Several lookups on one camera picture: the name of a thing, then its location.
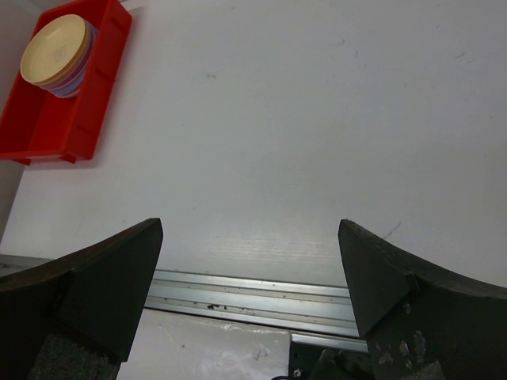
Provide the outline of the blue plate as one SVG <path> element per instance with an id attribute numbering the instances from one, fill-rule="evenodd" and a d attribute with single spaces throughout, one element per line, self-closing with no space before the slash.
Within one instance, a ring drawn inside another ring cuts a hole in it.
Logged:
<path id="1" fill-rule="evenodd" d="M 53 94 L 54 96 L 56 96 L 58 98 L 68 98 L 68 97 L 75 96 L 79 92 L 79 90 L 82 86 L 82 82 L 84 80 L 84 77 L 85 77 L 84 74 L 80 75 L 78 77 L 75 77 L 73 81 L 68 82 L 66 85 L 62 86 L 61 88 L 51 90 L 51 94 Z"/>

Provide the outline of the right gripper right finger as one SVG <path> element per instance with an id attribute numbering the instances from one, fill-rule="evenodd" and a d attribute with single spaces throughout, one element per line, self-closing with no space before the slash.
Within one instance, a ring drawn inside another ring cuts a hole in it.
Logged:
<path id="1" fill-rule="evenodd" d="M 504 379 L 506 289 L 459 275 L 351 220 L 337 239 L 378 379 Z"/>

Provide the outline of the yellow plate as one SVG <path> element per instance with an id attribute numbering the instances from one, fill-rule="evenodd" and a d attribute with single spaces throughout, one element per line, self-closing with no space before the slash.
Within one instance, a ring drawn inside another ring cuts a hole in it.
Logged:
<path id="1" fill-rule="evenodd" d="M 46 24 L 29 42 L 20 63 L 20 73 L 38 86 L 59 74 L 85 43 L 88 27 L 76 14 L 67 14 Z"/>
<path id="2" fill-rule="evenodd" d="M 87 39 L 84 50 L 78 55 L 78 58 L 74 63 L 68 67 L 64 73 L 58 76 L 55 80 L 52 80 L 48 84 L 42 85 L 41 88 L 46 90 L 56 89 L 60 91 L 61 88 L 68 85 L 69 82 L 74 81 L 84 70 L 90 58 L 91 51 L 93 50 L 93 44 L 96 36 L 96 29 L 92 24 L 86 21 Z"/>

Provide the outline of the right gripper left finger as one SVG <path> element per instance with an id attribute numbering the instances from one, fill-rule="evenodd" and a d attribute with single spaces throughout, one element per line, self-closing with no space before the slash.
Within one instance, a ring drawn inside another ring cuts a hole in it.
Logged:
<path id="1" fill-rule="evenodd" d="M 3 379 L 115 379 L 128 361 L 162 247 L 149 218 L 1 278 Z"/>

